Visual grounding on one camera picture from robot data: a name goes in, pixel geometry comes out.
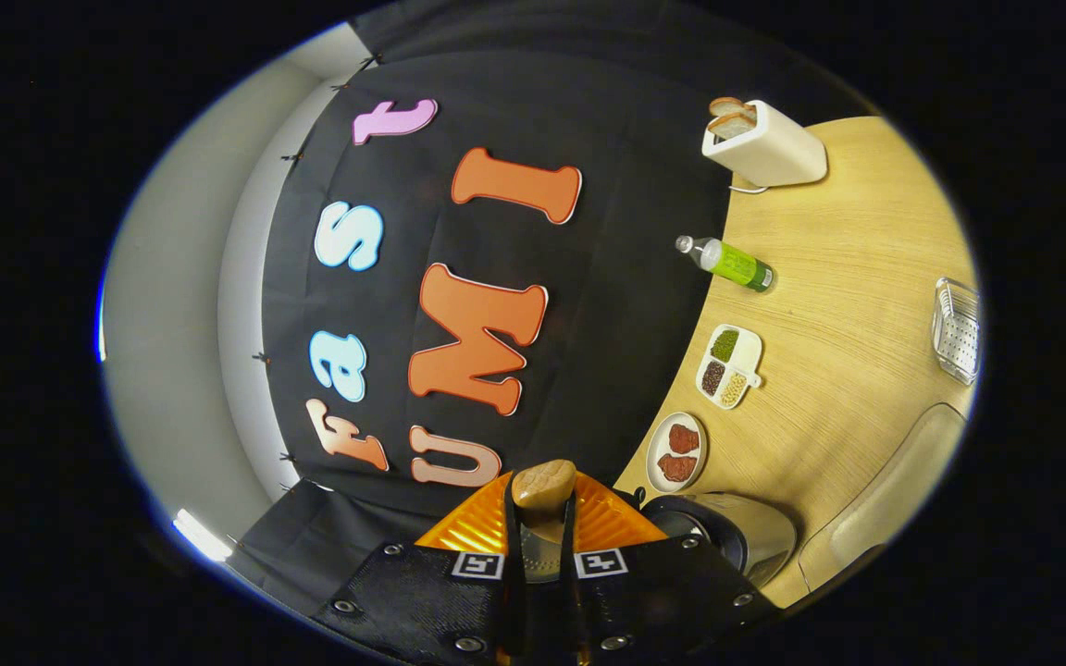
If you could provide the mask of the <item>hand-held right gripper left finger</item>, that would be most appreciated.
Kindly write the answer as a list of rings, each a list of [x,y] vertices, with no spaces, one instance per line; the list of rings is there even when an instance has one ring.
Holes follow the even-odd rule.
[[[511,474],[461,503],[457,517],[495,517],[495,543],[440,548],[384,541],[369,552],[310,619],[348,648],[388,666],[502,666],[522,652],[524,565],[516,519],[508,515]]]

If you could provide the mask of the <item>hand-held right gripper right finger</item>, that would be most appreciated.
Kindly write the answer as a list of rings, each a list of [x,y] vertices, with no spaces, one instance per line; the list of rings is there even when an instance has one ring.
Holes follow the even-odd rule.
[[[671,536],[588,474],[565,505],[560,582],[579,666],[699,666],[779,610],[707,536]]]

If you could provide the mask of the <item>wooden spoon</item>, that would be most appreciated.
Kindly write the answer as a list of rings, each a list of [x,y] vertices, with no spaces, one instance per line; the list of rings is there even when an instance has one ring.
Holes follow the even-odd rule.
[[[566,503],[574,496],[577,476],[574,462],[558,459],[516,473],[508,486],[524,576],[531,585],[559,579]]]

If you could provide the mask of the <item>black rice cooker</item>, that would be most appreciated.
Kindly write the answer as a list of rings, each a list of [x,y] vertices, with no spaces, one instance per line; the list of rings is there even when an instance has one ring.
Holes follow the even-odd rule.
[[[743,496],[660,496],[642,511],[671,537],[710,541],[757,587],[784,568],[797,545],[795,523],[784,511]]]

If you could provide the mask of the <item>clear rice container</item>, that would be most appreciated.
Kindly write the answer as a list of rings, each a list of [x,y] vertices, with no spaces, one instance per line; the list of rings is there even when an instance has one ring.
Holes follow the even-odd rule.
[[[797,565],[809,590],[897,539],[948,475],[965,427],[966,418],[947,403],[912,423],[875,477],[802,548]]]

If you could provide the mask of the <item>clear chopstick holder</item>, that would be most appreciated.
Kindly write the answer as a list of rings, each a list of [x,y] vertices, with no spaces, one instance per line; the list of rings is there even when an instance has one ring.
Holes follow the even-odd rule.
[[[972,385],[982,366],[980,295],[972,287],[941,277],[935,285],[930,342],[944,374]]]

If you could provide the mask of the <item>white round plate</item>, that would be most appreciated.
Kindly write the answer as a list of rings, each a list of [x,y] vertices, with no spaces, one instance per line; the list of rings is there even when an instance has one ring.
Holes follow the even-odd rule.
[[[657,460],[661,458],[664,454],[673,454],[671,452],[668,443],[668,434],[671,431],[671,425],[673,423],[682,423],[688,427],[693,427],[695,431],[699,431],[701,436],[700,446],[697,451],[690,452],[684,456],[693,456],[693,458],[699,458],[697,462],[697,468],[695,468],[693,476],[688,481],[688,484],[673,484],[664,480],[663,474],[661,474],[660,469],[657,468]],[[659,425],[656,426],[655,433],[652,433],[651,438],[649,438],[648,449],[646,450],[646,474],[649,485],[651,485],[655,490],[663,494],[675,494],[680,493],[692,486],[695,481],[702,474],[702,469],[705,469],[705,464],[708,459],[708,438],[702,422],[698,420],[697,417],[678,412],[672,413],[665,417]]]

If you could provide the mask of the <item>white divided bean dish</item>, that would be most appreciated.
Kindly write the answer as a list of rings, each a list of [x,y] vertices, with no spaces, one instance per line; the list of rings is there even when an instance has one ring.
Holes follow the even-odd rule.
[[[750,389],[762,386],[757,372],[761,358],[762,339],[756,332],[718,325],[700,346],[694,387],[720,409],[734,409]]]

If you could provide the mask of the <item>black backdrop cloth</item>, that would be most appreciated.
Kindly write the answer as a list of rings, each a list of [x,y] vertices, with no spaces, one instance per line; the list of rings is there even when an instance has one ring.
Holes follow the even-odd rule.
[[[285,177],[262,279],[266,381],[300,476],[229,566],[309,615],[382,541],[414,541],[503,471],[611,484],[646,434],[722,235],[708,103],[801,126],[867,117],[845,81],[687,0],[395,0],[351,18],[375,67]]]

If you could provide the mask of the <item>row of black cloth clips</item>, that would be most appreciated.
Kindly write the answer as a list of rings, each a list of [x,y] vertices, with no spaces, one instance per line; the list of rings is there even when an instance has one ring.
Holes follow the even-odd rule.
[[[300,480],[279,431],[269,385],[271,362],[262,326],[262,296],[266,245],[272,216],[278,207],[291,165],[284,155],[296,155],[312,131],[322,110],[338,90],[364,68],[377,66],[375,55],[353,55],[342,70],[314,77],[288,55],[272,63],[272,70],[304,76],[300,87],[286,93],[263,94],[262,101],[278,103],[280,119],[262,152],[254,161],[251,176],[238,199],[223,257],[219,290],[219,346],[224,384],[242,449],[266,496],[278,500]]]

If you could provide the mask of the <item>green drink bottle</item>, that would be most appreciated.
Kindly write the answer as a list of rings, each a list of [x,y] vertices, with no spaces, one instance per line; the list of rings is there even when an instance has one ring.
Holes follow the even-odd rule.
[[[698,269],[756,292],[766,292],[775,285],[775,271],[752,254],[741,251],[723,240],[678,235],[676,251],[685,254]]]

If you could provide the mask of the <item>white toaster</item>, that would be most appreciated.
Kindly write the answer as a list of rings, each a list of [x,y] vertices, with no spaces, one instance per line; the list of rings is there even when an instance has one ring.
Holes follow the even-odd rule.
[[[729,141],[706,128],[701,152],[756,189],[813,184],[828,176],[828,155],[822,140],[763,100],[744,102],[757,118],[750,132]]]

